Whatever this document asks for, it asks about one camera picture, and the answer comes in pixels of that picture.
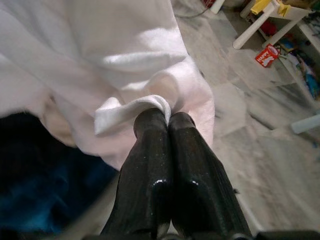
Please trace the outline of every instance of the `white sheet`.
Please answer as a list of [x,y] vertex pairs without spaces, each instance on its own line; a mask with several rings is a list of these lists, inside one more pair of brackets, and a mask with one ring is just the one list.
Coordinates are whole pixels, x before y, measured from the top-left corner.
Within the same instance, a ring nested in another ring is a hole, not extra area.
[[170,0],[0,0],[0,117],[31,111],[119,169],[153,106],[190,114],[212,144],[213,96]]

